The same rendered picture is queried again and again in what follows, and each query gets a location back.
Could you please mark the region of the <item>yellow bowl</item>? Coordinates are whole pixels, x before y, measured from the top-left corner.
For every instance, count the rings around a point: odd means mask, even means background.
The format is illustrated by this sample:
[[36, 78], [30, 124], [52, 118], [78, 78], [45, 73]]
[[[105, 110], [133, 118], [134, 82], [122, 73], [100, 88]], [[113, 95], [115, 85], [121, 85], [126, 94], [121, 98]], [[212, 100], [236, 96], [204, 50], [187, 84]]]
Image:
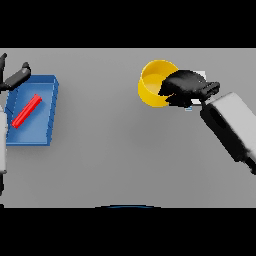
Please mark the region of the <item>yellow bowl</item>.
[[160, 96], [162, 81], [178, 68], [167, 60], [152, 60], [142, 69], [138, 81], [138, 96], [143, 103], [152, 108], [163, 108], [168, 105], [167, 96]]

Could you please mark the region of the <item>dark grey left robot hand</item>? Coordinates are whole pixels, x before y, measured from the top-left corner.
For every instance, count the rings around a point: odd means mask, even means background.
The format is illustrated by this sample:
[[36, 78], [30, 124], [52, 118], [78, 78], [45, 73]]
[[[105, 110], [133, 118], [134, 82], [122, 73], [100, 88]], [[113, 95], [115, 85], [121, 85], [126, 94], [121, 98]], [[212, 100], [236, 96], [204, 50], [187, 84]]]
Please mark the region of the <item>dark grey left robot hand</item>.
[[0, 92], [2, 91], [13, 91], [17, 87], [19, 87], [22, 83], [26, 82], [30, 77], [32, 70], [28, 62], [25, 62], [21, 69], [4, 79], [4, 69], [5, 69], [5, 60], [7, 58], [7, 54], [3, 53], [0, 56]]

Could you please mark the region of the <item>red beaker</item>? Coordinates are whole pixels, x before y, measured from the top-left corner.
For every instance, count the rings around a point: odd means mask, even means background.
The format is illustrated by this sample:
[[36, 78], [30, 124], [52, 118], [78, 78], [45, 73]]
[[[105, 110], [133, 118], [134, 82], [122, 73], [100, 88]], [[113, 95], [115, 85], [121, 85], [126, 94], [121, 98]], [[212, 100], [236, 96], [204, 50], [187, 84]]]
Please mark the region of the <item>red beaker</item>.
[[42, 97], [38, 94], [35, 94], [22, 108], [18, 115], [12, 120], [11, 125], [15, 129], [18, 129], [41, 102]]

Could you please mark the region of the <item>blue tray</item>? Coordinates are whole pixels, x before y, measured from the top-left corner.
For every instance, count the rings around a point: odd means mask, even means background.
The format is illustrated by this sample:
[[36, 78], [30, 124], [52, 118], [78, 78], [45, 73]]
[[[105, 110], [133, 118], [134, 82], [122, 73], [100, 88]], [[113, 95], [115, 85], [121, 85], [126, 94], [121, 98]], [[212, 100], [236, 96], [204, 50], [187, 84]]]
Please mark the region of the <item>blue tray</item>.
[[[59, 83], [55, 75], [32, 75], [25, 83], [8, 93], [4, 112], [7, 114], [8, 146], [49, 146], [52, 140]], [[11, 123], [37, 94], [42, 101], [18, 127]]]

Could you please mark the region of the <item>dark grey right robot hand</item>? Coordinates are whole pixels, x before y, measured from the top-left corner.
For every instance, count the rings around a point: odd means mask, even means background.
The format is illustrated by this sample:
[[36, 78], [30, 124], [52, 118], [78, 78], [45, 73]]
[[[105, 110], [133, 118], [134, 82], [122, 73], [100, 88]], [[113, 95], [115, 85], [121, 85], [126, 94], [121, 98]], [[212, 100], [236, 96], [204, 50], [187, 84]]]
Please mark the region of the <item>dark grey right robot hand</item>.
[[188, 108], [193, 99], [201, 103], [216, 95], [220, 90], [220, 83], [207, 82], [206, 79], [191, 70], [178, 70], [167, 76], [161, 84], [159, 96], [166, 96], [170, 106]]

